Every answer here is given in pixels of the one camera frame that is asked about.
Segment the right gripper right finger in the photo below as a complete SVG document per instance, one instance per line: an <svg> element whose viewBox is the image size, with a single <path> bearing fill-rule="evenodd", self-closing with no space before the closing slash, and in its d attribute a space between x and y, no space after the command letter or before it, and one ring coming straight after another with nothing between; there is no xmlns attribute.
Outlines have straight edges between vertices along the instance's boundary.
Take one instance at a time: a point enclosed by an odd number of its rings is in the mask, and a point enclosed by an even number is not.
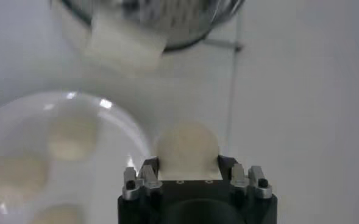
<svg viewBox="0 0 359 224"><path fill-rule="evenodd" d="M272 198L272 186L261 166L251 166L246 171L235 158L218 156L218 166L223 180L227 180L234 192L261 200Z"/></svg>

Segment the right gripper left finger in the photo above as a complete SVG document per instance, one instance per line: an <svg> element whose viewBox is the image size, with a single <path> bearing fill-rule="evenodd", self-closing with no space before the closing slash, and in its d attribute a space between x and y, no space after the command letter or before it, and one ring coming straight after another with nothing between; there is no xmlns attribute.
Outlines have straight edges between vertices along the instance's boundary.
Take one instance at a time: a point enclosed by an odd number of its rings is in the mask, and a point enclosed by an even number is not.
<svg viewBox="0 0 359 224"><path fill-rule="evenodd" d="M133 167L126 167L124 171L124 186L122 198L137 200L144 192L148 197L162 194L163 183L158 179L159 160L157 157L144 161L139 173Z"/></svg>

